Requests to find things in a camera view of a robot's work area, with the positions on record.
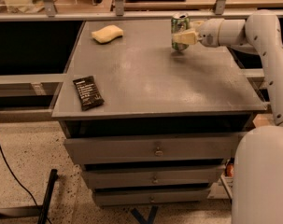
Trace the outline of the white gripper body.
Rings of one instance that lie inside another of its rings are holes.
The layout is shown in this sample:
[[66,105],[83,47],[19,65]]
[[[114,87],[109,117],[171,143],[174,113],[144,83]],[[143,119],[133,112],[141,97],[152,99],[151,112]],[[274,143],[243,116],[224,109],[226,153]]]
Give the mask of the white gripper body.
[[201,44],[206,47],[220,46],[219,31],[224,19],[210,19],[204,21],[198,28]]

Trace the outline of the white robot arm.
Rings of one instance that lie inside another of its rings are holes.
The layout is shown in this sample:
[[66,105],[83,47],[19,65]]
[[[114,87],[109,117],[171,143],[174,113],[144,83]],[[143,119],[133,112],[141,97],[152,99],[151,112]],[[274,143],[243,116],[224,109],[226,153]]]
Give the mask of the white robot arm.
[[247,132],[235,151],[232,224],[283,224],[283,41],[277,15],[192,21],[172,34],[178,44],[230,47],[260,57],[273,124]]

